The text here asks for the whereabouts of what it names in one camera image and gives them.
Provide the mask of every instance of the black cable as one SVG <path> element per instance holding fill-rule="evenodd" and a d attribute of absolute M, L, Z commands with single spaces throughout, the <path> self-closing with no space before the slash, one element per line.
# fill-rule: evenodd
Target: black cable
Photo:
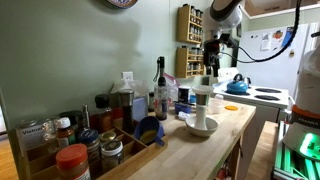
<path fill-rule="evenodd" d="M 236 60 L 238 62 L 241 62 L 241 63 L 255 63 L 254 61 L 241 61 L 241 60 L 237 59 L 236 57 L 234 57 L 234 56 L 232 56 L 232 55 L 230 55 L 228 53 L 225 53 L 225 52 L 220 52 L 220 53 L 221 54 L 225 54 L 225 55 L 231 57 L 232 59 L 234 59 L 234 60 Z"/>
<path fill-rule="evenodd" d="M 250 59 L 253 60 L 253 61 L 249 61 L 249 62 L 265 62 L 265 61 L 269 61 L 269 60 L 279 56 L 281 53 L 283 53 L 290 46 L 290 44 L 292 43 L 294 37 L 296 36 L 297 30 L 298 30 L 298 25 L 299 25 L 299 18 L 300 18 L 300 4 L 301 4 L 301 0 L 298 0 L 297 1 L 297 5 L 296 5 L 296 11 L 295 11 L 296 16 L 295 16 L 294 27 L 293 27 L 292 35 L 291 35 L 289 41 L 287 42 L 287 44 L 279 52 L 277 52 L 273 56 L 270 56 L 270 57 L 265 58 L 265 59 L 254 59 L 242 47 L 233 47 L 233 48 L 241 49 Z"/>

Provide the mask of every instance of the wooden countertop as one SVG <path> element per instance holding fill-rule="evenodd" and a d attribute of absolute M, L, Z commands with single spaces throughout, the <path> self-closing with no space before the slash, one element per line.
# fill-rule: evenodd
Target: wooden countertop
<path fill-rule="evenodd" d="M 224 109 L 220 114 L 207 114 L 219 123 L 209 138 L 192 135 L 185 122 L 171 109 L 162 121 L 168 136 L 168 147 L 135 172 L 129 179 L 214 179 L 221 165 L 238 142 L 255 114 L 256 107 L 225 101 L 237 111 Z"/>

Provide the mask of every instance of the refrigerator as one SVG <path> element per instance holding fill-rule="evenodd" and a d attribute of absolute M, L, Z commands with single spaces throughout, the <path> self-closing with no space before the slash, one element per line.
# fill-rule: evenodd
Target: refrigerator
<path fill-rule="evenodd" d="M 316 47 L 310 35 L 318 32 L 318 23 L 300 24 L 290 46 L 278 57 L 260 63 L 237 62 L 239 73 L 251 79 L 255 86 L 287 89 L 295 97 L 298 69 L 303 55 Z M 292 36 L 293 26 L 243 32 L 239 46 L 255 59 L 264 59 L 279 52 Z M 241 50 L 238 60 L 250 61 Z"/>

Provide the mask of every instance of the red lid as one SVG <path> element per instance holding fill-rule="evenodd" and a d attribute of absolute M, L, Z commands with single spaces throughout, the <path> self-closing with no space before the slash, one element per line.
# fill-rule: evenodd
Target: red lid
<path fill-rule="evenodd" d="M 57 166 L 68 169 L 77 166 L 88 158 L 87 146 L 73 144 L 61 149 L 56 155 Z"/>

